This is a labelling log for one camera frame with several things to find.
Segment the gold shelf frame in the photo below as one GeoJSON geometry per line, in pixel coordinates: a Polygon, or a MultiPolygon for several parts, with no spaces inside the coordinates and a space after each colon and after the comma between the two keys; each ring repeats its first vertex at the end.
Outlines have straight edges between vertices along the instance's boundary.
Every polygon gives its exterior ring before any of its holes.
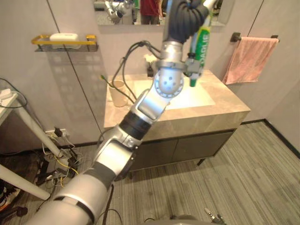
{"type": "Polygon", "coordinates": [[[97,37],[93,34],[86,35],[86,41],[50,41],[49,34],[41,34],[31,40],[31,43],[38,46],[36,52],[96,52],[98,50],[97,37]],[[78,49],[52,48],[52,45],[81,45],[78,49]]]}

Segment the pink towel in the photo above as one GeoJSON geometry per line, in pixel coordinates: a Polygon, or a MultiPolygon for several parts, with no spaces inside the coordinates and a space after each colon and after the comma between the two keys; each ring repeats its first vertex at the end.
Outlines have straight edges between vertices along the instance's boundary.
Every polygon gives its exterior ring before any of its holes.
{"type": "Polygon", "coordinates": [[[278,41],[277,38],[242,37],[223,83],[257,82],[278,41]]]}

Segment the bathroom sink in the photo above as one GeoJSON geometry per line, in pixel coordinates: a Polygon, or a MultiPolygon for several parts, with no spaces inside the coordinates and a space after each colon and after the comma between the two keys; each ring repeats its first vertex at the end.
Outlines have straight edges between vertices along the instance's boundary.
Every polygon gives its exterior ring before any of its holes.
{"type": "MultiPolygon", "coordinates": [[[[134,92],[139,96],[145,89],[150,89],[152,85],[151,80],[138,80],[134,81],[134,92]]],[[[184,77],[184,86],[181,93],[173,98],[166,110],[200,107],[207,105],[215,105],[207,91],[197,82],[195,87],[189,86],[189,78],[184,77]]]]}

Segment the mirror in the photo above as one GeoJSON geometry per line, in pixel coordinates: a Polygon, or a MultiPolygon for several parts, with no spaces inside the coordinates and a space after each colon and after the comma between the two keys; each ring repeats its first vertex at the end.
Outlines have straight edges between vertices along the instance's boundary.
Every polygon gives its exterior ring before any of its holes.
{"type": "MultiPolygon", "coordinates": [[[[223,0],[212,10],[218,20],[223,0]]],[[[98,25],[164,25],[168,0],[93,0],[98,25]]]]}

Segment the red shirt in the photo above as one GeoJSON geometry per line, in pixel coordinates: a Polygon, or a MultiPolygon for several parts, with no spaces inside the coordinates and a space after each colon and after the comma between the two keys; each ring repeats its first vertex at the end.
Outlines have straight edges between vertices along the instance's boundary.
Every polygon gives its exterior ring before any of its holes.
{"type": "Polygon", "coordinates": [[[141,14],[159,16],[159,0],[141,0],[141,14]]]}

